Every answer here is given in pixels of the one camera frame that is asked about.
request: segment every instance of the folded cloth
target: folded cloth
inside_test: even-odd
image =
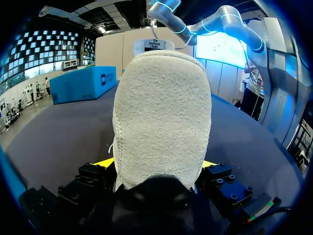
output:
[[[113,109],[115,189],[169,174],[190,189],[211,127],[211,91],[193,57],[156,50],[135,57],[118,85]]]

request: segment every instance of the blue display counter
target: blue display counter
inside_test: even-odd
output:
[[[116,86],[116,67],[94,66],[50,80],[53,104],[97,99]]]

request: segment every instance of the blue lit panel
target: blue lit panel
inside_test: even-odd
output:
[[[214,60],[245,68],[246,44],[244,42],[242,44],[245,51],[238,39],[221,32],[214,33],[210,36],[198,36],[197,41],[197,58]]]

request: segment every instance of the ceiling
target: ceiling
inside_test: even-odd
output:
[[[39,17],[64,21],[99,36],[147,27],[147,17],[153,0],[51,0],[40,11]],[[213,14],[222,5],[235,6],[243,20],[261,19],[264,13],[252,0],[181,0],[174,14],[186,24],[195,24]]]

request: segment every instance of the gray table surface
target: gray table surface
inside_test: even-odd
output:
[[[108,159],[114,137],[113,101],[116,87],[97,100],[52,105],[32,119],[12,140],[6,153],[28,181],[53,193],[78,174],[86,162]],[[212,96],[212,126],[206,160],[233,167],[254,196],[266,192],[290,206],[303,180],[288,152],[273,135],[233,105]],[[281,219],[265,221],[267,229]]]

